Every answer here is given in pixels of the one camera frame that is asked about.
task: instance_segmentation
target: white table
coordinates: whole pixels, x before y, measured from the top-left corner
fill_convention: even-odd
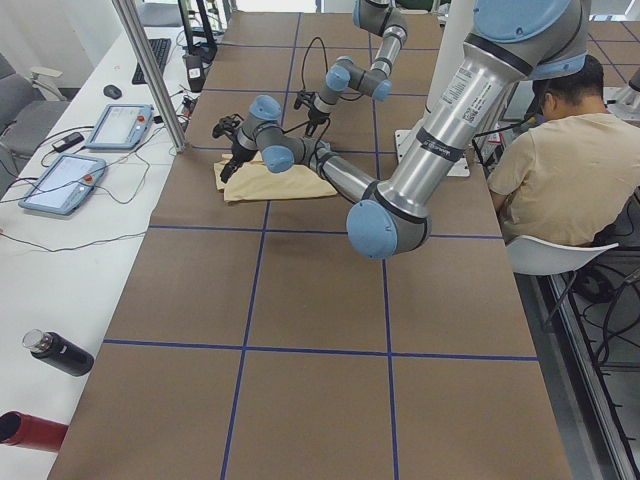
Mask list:
[[[181,29],[175,28],[147,30],[149,38],[172,39],[172,50],[164,72],[170,95],[181,90],[181,85],[188,86],[182,49],[177,45],[180,40],[184,43],[184,35],[180,32]],[[109,103],[153,104],[147,85],[131,84],[135,65],[135,56],[123,33],[52,133],[93,125]],[[102,93],[103,87],[109,83],[123,92],[117,101]],[[172,100],[178,107],[182,95],[175,95]],[[159,127],[153,125],[145,139]],[[45,145],[36,152],[22,176],[38,177],[43,171],[40,160],[50,149],[50,145]],[[86,150],[81,154],[104,158],[107,163],[122,156]],[[145,232],[175,154],[166,129],[158,132],[139,154],[151,164],[151,168],[144,186],[130,203],[120,205],[106,192],[96,190],[68,219],[29,214],[18,207],[17,202],[2,203],[0,228],[7,235],[51,249]],[[50,163],[54,158],[54,155],[49,155],[47,161]],[[131,156],[109,167],[100,185],[118,199],[127,200],[138,186],[145,167],[141,160]],[[13,187],[3,200],[20,198],[28,188],[26,184]],[[31,358],[21,345],[22,336],[32,328],[55,331],[96,355],[141,242],[142,236],[71,252],[46,253],[0,237],[0,414],[18,410],[69,423],[88,375],[72,377]],[[54,460],[53,453],[2,445],[0,480],[46,478]]]

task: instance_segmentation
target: keyboard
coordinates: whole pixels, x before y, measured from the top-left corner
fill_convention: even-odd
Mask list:
[[[160,72],[164,73],[164,67],[167,66],[167,58],[169,58],[169,50],[171,49],[171,39],[170,38],[151,38],[149,39],[149,43],[151,44],[151,51],[153,55],[156,57],[156,63],[160,68]],[[144,73],[142,73],[142,68],[140,64],[136,67],[136,71],[133,74],[133,78],[131,79],[131,83],[134,85],[140,85],[141,83],[147,83],[144,79]]]

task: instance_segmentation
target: black mouse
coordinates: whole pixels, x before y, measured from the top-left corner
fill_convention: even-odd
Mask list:
[[[120,90],[115,85],[107,85],[102,89],[102,93],[104,93],[107,97],[113,98],[117,100],[122,96],[122,90]]]

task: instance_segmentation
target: t-shirt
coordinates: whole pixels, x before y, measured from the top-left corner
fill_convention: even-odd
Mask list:
[[[640,129],[607,113],[549,121],[511,144],[488,184],[508,195],[499,213],[506,241],[590,244],[640,185]]]

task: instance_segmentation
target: black bottle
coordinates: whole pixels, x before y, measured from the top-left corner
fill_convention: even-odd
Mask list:
[[[74,377],[84,375],[93,366],[93,357],[55,332],[34,329],[22,339],[33,358],[42,360]]]

